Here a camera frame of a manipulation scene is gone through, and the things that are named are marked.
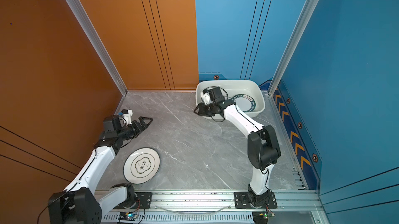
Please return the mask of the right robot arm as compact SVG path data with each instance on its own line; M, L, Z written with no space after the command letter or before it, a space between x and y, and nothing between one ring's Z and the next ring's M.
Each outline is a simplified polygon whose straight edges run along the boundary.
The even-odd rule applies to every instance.
M271 172L281 157L275 128L262 125L244 113L234 101L199 103L193 112L199 116L213 118L216 115L232 123L247 138L247 156L253 166L249 192L260 196L269 190Z

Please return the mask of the white flower outline plate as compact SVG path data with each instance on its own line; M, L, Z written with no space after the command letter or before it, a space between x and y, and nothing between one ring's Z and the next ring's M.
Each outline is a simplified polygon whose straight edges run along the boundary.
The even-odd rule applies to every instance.
M143 184L151 180L160 169L160 156L151 148L133 152L123 168L125 179L133 184Z

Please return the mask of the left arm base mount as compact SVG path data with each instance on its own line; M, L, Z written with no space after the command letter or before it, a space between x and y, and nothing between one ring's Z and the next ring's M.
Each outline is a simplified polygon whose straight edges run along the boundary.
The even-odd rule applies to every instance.
M122 210L138 210L138 209L149 209L152 202L153 193L151 192L136 192L134 201L125 201L118 204L113 209Z

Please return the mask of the green rim plate front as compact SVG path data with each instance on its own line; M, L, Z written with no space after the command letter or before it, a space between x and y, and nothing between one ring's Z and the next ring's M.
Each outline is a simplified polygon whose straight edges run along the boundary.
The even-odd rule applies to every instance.
M246 94L237 94L232 97L238 108L243 112L252 112L256 108L256 102L254 98Z

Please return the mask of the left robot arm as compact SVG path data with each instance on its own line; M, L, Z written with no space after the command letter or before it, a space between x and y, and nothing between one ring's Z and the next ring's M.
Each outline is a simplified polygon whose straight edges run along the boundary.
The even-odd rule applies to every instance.
M137 138L152 122L153 118L144 116L132 120L131 113L125 110L105 118L103 132L84 167L63 191L54 193L48 200L50 222L99 224L117 206L141 209L132 183L116 184L100 199L95 198L95 191L107 167L126 145L126 141Z

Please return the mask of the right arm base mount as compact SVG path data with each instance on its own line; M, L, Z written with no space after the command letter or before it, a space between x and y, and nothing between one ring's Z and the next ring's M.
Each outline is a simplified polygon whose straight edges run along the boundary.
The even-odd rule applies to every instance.
M235 208L268 208L277 209L275 194L270 189L262 195L255 195L252 191L239 191L234 193Z

